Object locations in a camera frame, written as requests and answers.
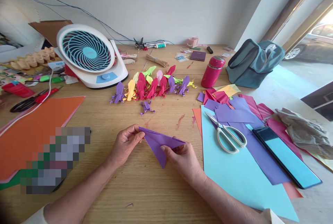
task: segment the hand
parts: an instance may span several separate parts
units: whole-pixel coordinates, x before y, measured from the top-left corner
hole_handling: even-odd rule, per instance
[[[115,169],[124,165],[134,147],[142,141],[144,136],[145,133],[140,132],[138,124],[134,124],[120,131],[109,156],[105,160],[106,164]]]
[[[186,142],[184,145],[174,149],[163,145],[161,146],[161,149],[178,170],[180,175],[191,186],[195,186],[206,181],[207,176],[199,164],[191,143]]]

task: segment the car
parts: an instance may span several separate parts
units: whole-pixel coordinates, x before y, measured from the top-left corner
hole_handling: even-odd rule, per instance
[[[310,31],[289,53],[285,61],[306,61],[333,64],[333,24],[322,24]]]

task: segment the white sleeve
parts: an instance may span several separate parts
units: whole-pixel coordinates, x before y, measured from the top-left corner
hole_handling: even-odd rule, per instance
[[[271,224],[284,224],[284,222],[270,209],[265,209],[261,215],[263,215]]]
[[[34,213],[29,219],[21,224],[48,224],[44,218],[44,207]]]

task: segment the scissors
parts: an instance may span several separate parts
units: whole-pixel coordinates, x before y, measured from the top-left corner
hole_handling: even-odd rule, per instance
[[[229,154],[236,154],[239,152],[239,149],[236,148],[236,146],[232,143],[232,141],[228,138],[228,136],[222,131],[222,129],[224,129],[230,136],[231,138],[241,147],[241,148],[244,148],[247,144],[247,140],[246,140],[246,137],[243,135],[242,132],[240,132],[238,129],[234,128],[234,127],[230,127],[230,126],[225,126],[225,125],[222,125],[221,123],[219,123],[209,112],[205,112],[206,115],[213,121],[213,123],[217,126],[217,139],[219,141],[219,144],[221,146],[221,148],[229,153]],[[234,135],[232,134],[229,129],[237,132],[241,138],[242,138],[242,142]],[[224,137],[224,139],[229,143],[229,145],[232,147],[232,151],[226,149],[222,142],[221,142],[221,138],[220,138],[220,134]]]

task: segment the purple notebook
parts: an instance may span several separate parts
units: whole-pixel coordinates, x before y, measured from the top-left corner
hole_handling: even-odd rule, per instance
[[[198,61],[204,61],[206,58],[206,53],[205,52],[200,52],[200,51],[193,51],[190,59],[192,60],[198,60]]]

